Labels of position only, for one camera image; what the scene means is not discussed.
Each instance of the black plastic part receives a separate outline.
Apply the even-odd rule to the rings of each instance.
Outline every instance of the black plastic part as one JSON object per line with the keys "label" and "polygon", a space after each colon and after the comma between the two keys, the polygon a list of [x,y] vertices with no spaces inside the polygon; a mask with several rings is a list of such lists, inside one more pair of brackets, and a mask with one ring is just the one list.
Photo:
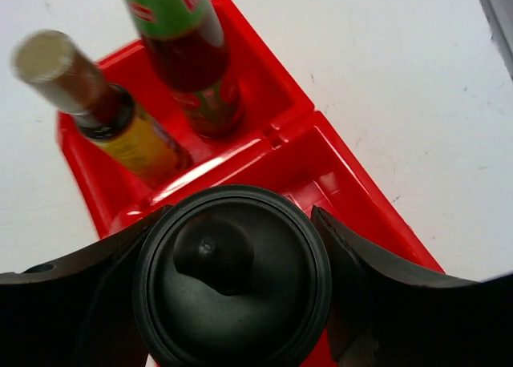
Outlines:
{"label": "black plastic part", "polygon": [[329,343],[341,365],[511,365],[513,275],[458,279],[386,251],[321,208],[312,220],[332,264]]}
{"label": "black plastic part", "polygon": [[197,216],[176,236],[176,271],[203,281],[223,295],[250,289],[255,252],[248,233],[237,222]]}
{"label": "black plastic part", "polygon": [[[230,222],[218,228],[236,237],[246,260],[246,236],[252,242],[250,281],[234,296],[212,288],[219,283],[203,271],[199,280],[176,271],[173,251],[185,245],[177,238],[185,228],[186,237],[201,233],[198,216]],[[325,327],[330,297],[328,257],[307,216],[249,186],[211,188],[169,211],[143,246],[133,296],[141,335],[163,366],[297,366]]]}
{"label": "black plastic part", "polygon": [[149,228],[167,209],[70,255],[1,274],[0,365],[144,366],[133,274]]}

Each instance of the gray object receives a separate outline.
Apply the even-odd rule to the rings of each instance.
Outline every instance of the gray object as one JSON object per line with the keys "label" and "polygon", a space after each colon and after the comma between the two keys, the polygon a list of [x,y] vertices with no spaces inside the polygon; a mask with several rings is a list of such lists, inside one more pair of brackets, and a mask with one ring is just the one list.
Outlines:
{"label": "gray object", "polygon": [[492,38],[513,77],[513,0],[479,0],[490,23]]}

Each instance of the bottle label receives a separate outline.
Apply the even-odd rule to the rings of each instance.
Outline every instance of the bottle label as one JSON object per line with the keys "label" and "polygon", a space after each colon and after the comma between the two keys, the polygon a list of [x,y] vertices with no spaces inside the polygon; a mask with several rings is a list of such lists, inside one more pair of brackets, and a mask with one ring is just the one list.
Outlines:
{"label": "bottle label", "polygon": [[155,38],[175,38],[197,27],[209,0],[127,0],[135,26]]}
{"label": "bottle label", "polygon": [[236,121],[240,93],[237,81],[229,72],[202,91],[172,91],[172,96],[184,109],[191,127],[200,134],[222,134]]}
{"label": "bottle label", "polygon": [[150,187],[162,184],[188,164],[184,149],[140,105],[122,135],[92,143]]}

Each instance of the black round knob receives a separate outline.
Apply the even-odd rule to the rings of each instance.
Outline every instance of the black round knob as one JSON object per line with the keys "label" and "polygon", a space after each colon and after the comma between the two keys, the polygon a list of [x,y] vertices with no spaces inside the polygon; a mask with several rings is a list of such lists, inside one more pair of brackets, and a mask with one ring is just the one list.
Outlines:
{"label": "black round knob", "polygon": [[253,257],[252,241],[236,222],[210,215],[187,222],[173,248],[176,271],[226,296],[249,289]]}

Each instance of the yellow label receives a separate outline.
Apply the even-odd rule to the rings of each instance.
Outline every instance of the yellow label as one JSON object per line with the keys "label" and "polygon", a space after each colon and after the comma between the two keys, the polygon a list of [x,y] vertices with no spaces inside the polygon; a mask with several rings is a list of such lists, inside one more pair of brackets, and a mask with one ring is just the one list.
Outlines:
{"label": "yellow label", "polygon": [[170,179],[186,164],[182,147],[140,105],[122,135],[93,143],[151,187]]}

